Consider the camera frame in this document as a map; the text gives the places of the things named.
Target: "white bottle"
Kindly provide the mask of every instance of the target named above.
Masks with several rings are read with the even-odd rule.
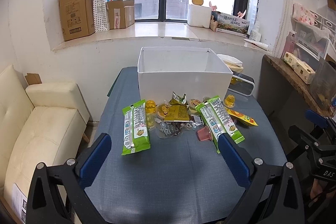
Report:
[[[260,23],[259,21],[256,21],[250,33],[250,40],[260,42],[261,33],[259,33],[259,27],[260,27]]]

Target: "window sill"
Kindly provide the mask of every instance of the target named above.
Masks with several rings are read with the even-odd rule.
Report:
[[[254,51],[269,53],[268,51],[265,51],[253,44],[244,41],[243,37],[228,33],[213,32],[210,29],[191,27],[186,23],[175,22],[136,22],[126,29],[96,32],[88,37],[81,37],[74,40],[65,41],[55,47],[52,51],[57,52],[68,47],[99,41],[113,41],[116,39],[140,37],[159,37],[200,42],[216,41],[247,47]]]

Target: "open white box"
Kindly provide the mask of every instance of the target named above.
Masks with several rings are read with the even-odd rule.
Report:
[[[141,100],[170,101],[173,91],[187,99],[202,100],[229,87],[232,71],[209,48],[143,47],[138,60]]]

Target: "sofa backrest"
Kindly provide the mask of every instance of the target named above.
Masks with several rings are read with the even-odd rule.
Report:
[[[9,65],[0,73],[0,194],[14,144],[33,109],[13,65]]]

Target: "table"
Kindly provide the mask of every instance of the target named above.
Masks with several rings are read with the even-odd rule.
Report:
[[[229,93],[236,97],[234,109],[251,115],[259,124],[238,126],[246,139],[239,146],[268,164],[283,165],[284,152],[254,97]],[[244,188],[237,185],[214,143],[200,142],[195,131],[168,139],[150,133],[149,150],[121,156],[122,108],[139,99],[137,68],[123,68],[95,135],[108,133],[112,149],[92,186],[85,189],[102,217],[116,224],[158,224],[205,223],[228,216]]]
[[[290,84],[299,95],[305,100],[309,108],[321,116],[332,117],[332,112],[322,110],[317,105],[313,97],[309,93],[309,86],[288,66],[283,60],[270,55],[264,55],[263,60],[270,63]]]

